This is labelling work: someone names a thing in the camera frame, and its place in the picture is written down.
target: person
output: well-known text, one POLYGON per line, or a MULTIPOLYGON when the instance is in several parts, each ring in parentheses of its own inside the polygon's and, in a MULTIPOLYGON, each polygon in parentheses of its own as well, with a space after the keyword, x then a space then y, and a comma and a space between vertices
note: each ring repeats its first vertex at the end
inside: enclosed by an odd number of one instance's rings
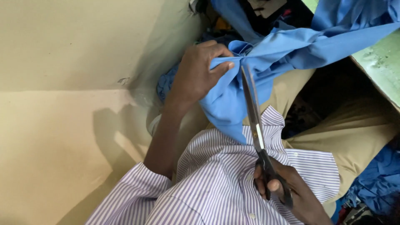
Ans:
POLYGON ((332 224, 321 203, 343 196, 398 130, 373 99, 358 99, 316 127, 281 140, 284 117, 314 70, 275 78, 270 99, 260 106, 265 146, 290 186, 291 211, 281 203, 278 180, 267 183, 272 194, 266 199, 248 118, 243 121, 246 145, 212 126, 198 133, 178 161, 172 186, 181 120, 234 67, 224 62, 210 70, 211 60, 230 56, 215 41, 186 50, 144 161, 119 181, 86 224, 332 224))

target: scissors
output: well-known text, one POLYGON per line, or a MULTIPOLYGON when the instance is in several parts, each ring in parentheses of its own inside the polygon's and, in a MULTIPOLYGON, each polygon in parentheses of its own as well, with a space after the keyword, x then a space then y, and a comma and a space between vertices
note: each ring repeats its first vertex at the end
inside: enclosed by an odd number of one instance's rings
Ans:
POLYGON ((290 188, 286 180, 283 177, 281 177, 274 169, 271 160, 268 156, 268 153, 265 150, 264 136, 262 132, 261 118, 260 118, 260 107, 258 105, 257 91, 253 75, 251 74, 248 66, 247 66, 248 74, 246 74, 246 72, 244 71, 243 66, 241 66, 241 70, 242 70, 243 91, 247 103, 247 112, 250 121, 250 128, 254 140, 254 148, 256 149, 258 155, 256 166, 261 166, 262 169, 266 198, 267 200, 270 200, 271 197, 271 192, 267 188, 267 183, 270 180, 277 179, 282 184, 284 191, 284 197, 283 197, 284 202, 281 201, 281 203, 286 208, 291 210, 293 208, 293 198, 292 198, 292 193, 290 192, 290 188))

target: beige trousers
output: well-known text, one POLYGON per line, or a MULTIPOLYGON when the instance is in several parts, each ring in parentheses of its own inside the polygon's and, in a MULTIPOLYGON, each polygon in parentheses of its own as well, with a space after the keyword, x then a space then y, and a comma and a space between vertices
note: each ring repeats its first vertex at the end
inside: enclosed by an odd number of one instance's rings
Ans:
MULTIPOLYGON (((271 97, 260 105, 260 110, 264 111, 271 105, 286 118, 294 98, 314 71, 292 70, 276 77, 271 97)), ((342 197, 354 179, 398 133, 397 127, 388 121, 386 108, 381 103, 371 98, 348 102, 316 127, 282 140, 285 148, 333 154, 339 170, 340 189, 338 195, 326 203, 342 197)), ((243 120, 243 125, 250 125, 248 118, 243 120)))

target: striped shirt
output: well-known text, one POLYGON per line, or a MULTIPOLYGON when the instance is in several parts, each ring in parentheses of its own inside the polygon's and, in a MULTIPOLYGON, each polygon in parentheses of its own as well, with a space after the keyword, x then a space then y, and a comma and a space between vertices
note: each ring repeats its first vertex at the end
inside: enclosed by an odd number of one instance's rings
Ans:
MULTIPOLYGON (((284 119, 271 106, 261 116, 270 156, 296 168, 320 202, 339 191, 331 153, 285 149, 284 119)), ((135 165, 86 224, 302 224, 277 196, 263 200, 253 184, 257 153, 249 126, 240 145, 217 129, 198 133, 178 161, 177 184, 135 165)))

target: hand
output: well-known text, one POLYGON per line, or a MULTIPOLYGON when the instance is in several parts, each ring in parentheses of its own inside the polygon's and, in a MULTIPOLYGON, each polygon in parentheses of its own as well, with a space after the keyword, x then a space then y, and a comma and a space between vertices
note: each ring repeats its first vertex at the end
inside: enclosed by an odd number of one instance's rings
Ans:
POLYGON ((233 54, 214 40, 187 48, 166 105, 173 104, 187 111, 195 102, 204 98, 220 77, 234 67, 233 62, 223 62, 210 70, 211 60, 219 56, 232 57, 233 54))
MULTIPOLYGON (((332 221, 326 214, 321 203, 315 197, 314 193, 308 187, 303 178, 298 174, 294 167, 285 166, 278 162, 276 159, 270 157, 272 165, 276 172, 281 175, 288 183, 292 196, 293 196, 293 215, 301 222, 314 225, 314 224, 332 224, 332 221)), ((263 182, 262 170, 260 166, 256 167, 254 171, 254 179, 263 199, 266 199, 265 187, 263 182)), ((277 195, 283 201, 283 188, 281 183, 274 179, 270 180, 267 188, 271 193, 277 195)))

